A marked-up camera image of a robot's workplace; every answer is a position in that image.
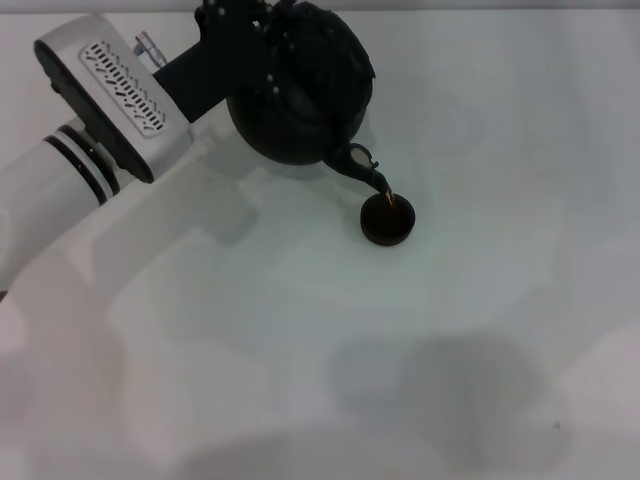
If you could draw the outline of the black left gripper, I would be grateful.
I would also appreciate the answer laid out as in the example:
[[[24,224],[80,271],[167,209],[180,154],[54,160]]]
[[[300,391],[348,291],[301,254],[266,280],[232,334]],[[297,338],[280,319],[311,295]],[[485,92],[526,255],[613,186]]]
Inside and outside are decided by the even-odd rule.
[[[161,67],[154,79],[189,121],[198,120],[233,93],[265,83],[275,98],[296,99],[300,93],[293,73],[296,36],[286,28],[299,21],[296,4],[294,0],[202,2],[194,13],[198,42]]]

